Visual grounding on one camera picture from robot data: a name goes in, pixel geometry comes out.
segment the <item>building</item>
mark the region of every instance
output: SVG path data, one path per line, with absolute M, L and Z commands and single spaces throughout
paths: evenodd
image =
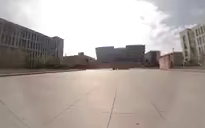
M 96 48 L 97 60 L 102 63 L 112 62 L 114 59 L 114 46 Z
M 71 68 L 93 68 L 96 66 L 96 60 L 81 52 L 78 55 L 63 57 L 62 64 Z
M 183 66 L 182 52 L 173 52 L 165 54 L 159 58 L 160 69 L 170 69 L 178 66 Z
M 205 21 L 180 33 L 184 63 L 205 64 Z
M 48 37 L 0 18 L 0 68 L 35 68 L 59 64 L 63 39 Z
M 144 62 L 145 45 L 127 45 L 126 46 L 127 58 L 131 62 Z
M 145 66 L 159 66 L 160 51 L 149 51 L 145 54 Z
M 96 48 L 97 60 L 101 63 L 134 62 L 143 63 L 145 45 L 127 45 L 125 48 L 113 46 Z

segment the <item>wall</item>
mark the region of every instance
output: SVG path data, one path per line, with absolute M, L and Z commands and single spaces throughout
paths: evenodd
M 7 54 L 1 53 L 1 50 L 7 51 Z M 0 58 L 1 54 L 7 56 L 7 58 L 12 58 L 13 54 L 18 54 L 16 51 L 21 51 L 21 56 L 25 52 L 24 58 L 27 58 L 25 65 L 28 65 L 28 68 L 38 67 L 39 58 L 44 62 L 50 61 L 51 63 L 53 61 L 52 64 L 57 65 L 63 57 L 63 39 L 59 37 L 51 38 L 0 18 Z
M 25 53 L 19 49 L 0 47 L 0 68 L 26 67 Z
M 173 53 L 172 57 L 174 57 L 173 60 L 173 66 L 182 66 L 183 65 L 183 55 L 182 53 Z
M 108 47 L 96 48 L 96 55 L 97 55 L 97 60 L 102 63 L 112 62 L 114 60 L 114 47 L 108 46 Z
M 135 62 L 143 62 L 145 55 L 145 45 L 127 45 L 127 57 Z
M 160 57 L 159 66 L 160 66 L 160 69 L 163 69 L 163 70 L 168 70 L 172 67 L 170 54 Z
M 146 66 L 158 66 L 159 65 L 160 51 L 150 51 L 145 54 Z

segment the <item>pavement joint line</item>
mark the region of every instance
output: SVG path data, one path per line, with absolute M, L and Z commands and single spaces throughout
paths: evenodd
M 22 124 L 24 124 L 25 126 L 27 126 L 28 128 L 30 128 L 30 126 L 29 126 L 27 123 L 25 123 L 22 119 L 20 119 L 19 116 L 17 116 L 12 110 L 10 110 L 10 109 L 6 106 L 5 102 L 3 102 L 3 100 L 2 100 L 1 98 L 0 98 L 0 103 L 1 103 L 3 106 L 5 106 L 5 108 L 7 109 L 7 111 L 9 111 L 19 122 L 21 122 Z
M 164 112 L 164 111 L 159 111 L 158 108 L 157 108 L 157 106 L 156 106 L 155 104 L 153 104 L 153 103 L 151 103 L 151 104 L 152 104 L 152 106 L 155 108 L 155 110 L 156 110 L 156 112 L 159 114 L 159 116 L 160 116 L 163 120 L 166 120 L 165 117 L 161 114 L 161 113 Z
M 113 103 L 112 103 L 112 108 L 111 108 L 110 117 L 109 117 L 109 120 L 108 120 L 108 123 L 107 123 L 107 128 L 109 128 L 109 126 L 110 126 L 111 118 L 112 118 L 112 115 L 113 115 L 114 104 L 115 104 L 116 97 L 117 97 L 117 91 L 118 91 L 118 87 L 116 87 L 116 90 L 115 90 L 114 100 L 113 100 Z
M 72 104 L 69 105 L 67 108 L 65 108 L 65 109 L 62 110 L 60 113 L 58 113 L 58 114 L 53 118 L 53 120 L 55 120 L 56 118 L 58 118 L 63 112 L 70 110 L 70 109 L 71 109 L 76 103 L 78 103 L 79 101 L 81 101 L 81 100 L 80 100 L 80 99 L 75 100 L 74 103 L 72 103 Z

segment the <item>concrete ground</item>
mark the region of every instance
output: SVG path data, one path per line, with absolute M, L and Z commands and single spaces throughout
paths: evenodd
M 0 128 L 205 128 L 205 73 L 87 70 L 0 77 Z

